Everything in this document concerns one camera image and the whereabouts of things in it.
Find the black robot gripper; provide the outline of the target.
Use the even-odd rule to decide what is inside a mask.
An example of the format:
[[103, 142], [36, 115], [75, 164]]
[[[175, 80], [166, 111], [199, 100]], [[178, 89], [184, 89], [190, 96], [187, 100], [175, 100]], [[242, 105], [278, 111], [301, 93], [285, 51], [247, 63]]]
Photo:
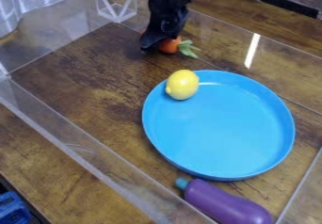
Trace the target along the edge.
[[167, 38], [175, 39], [184, 27], [187, 5], [192, 0], [148, 0], [150, 23], [139, 37], [142, 50], [148, 50]]

